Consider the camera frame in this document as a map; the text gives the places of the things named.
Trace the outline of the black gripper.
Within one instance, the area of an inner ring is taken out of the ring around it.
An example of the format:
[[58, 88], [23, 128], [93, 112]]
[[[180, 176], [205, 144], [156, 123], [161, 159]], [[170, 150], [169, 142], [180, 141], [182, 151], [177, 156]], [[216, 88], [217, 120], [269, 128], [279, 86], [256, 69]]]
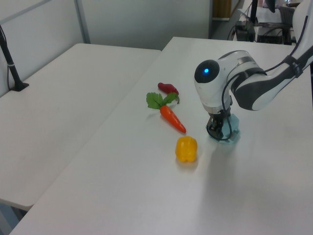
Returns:
[[231, 109], [227, 109], [226, 111], [220, 110], [218, 114], [209, 113], [210, 119], [206, 125], [206, 130], [209, 135], [215, 135], [217, 139], [223, 139], [223, 125], [226, 122], [227, 118], [230, 117]]

